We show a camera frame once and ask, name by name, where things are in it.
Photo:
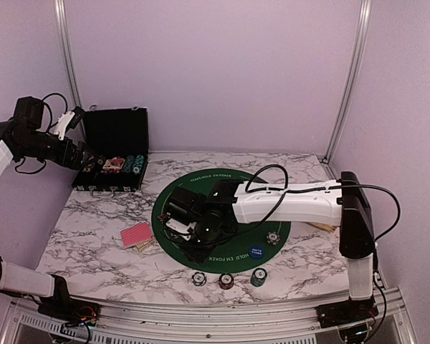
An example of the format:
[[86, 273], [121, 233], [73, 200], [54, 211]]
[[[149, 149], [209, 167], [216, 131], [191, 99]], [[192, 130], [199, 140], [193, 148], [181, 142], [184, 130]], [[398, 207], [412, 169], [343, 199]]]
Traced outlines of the blue small blind button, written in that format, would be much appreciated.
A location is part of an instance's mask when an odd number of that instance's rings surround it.
[[254, 259], [261, 259], [265, 256], [265, 249], [263, 246], [254, 245], [249, 248], [249, 256]]

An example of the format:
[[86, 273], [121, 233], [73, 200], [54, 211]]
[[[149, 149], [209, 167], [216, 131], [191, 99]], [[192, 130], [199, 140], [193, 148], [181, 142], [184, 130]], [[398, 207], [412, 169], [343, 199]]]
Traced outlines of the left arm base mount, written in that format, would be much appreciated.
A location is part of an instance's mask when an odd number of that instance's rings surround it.
[[100, 305], [83, 300], [69, 300], [68, 302], [53, 299], [42, 299], [38, 313], [65, 321], [65, 327], [91, 325], [97, 322]]

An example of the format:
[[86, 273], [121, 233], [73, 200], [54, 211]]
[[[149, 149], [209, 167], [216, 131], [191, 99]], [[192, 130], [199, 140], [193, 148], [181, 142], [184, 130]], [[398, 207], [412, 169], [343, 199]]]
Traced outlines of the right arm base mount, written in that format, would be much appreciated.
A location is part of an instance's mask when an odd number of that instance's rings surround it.
[[321, 328], [331, 328], [339, 325], [347, 325], [373, 318], [379, 314], [374, 300], [346, 300], [315, 308], [317, 320]]

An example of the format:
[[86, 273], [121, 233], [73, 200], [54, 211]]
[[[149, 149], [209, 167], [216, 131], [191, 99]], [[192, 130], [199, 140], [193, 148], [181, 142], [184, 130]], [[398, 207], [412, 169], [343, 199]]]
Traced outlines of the blue white chip stack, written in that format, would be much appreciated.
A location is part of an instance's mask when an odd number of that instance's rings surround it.
[[195, 286], [201, 287], [206, 284], [206, 275], [203, 272], [194, 272], [191, 280]]

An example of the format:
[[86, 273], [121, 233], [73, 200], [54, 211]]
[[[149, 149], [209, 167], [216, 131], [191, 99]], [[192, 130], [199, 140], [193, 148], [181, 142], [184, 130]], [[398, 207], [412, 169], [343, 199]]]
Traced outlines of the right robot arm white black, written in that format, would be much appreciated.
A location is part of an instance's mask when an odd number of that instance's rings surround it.
[[357, 320], [373, 294], [375, 239], [371, 207], [354, 173], [338, 180], [308, 184], [270, 184], [234, 179], [215, 184], [207, 197], [191, 200], [187, 213], [191, 240], [214, 244], [223, 225], [267, 221], [307, 222], [336, 226], [339, 251], [348, 264], [350, 298], [340, 314]]

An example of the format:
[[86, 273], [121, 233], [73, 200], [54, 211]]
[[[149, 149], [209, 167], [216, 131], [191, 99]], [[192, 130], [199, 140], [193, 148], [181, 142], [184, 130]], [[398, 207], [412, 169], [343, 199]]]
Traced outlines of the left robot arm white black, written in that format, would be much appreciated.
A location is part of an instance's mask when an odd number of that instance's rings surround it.
[[27, 175], [15, 166], [11, 163], [0, 177], [0, 256], [35, 269], [77, 172], [49, 162], [43, 171]]

